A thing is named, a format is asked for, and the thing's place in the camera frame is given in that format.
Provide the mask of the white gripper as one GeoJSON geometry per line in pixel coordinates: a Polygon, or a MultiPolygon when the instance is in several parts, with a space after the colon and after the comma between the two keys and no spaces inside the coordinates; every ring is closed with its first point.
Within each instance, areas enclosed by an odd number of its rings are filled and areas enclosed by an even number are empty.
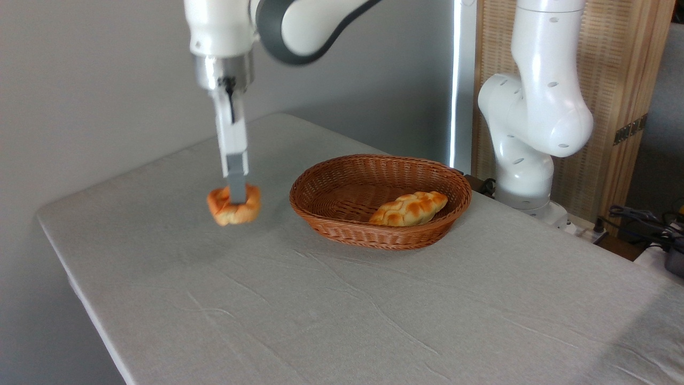
{"type": "Polygon", "coordinates": [[[245,204],[248,157],[242,92],[235,90],[229,93],[225,88],[213,90],[213,105],[222,173],[229,187],[229,202],[233,205],[245,204]]]}

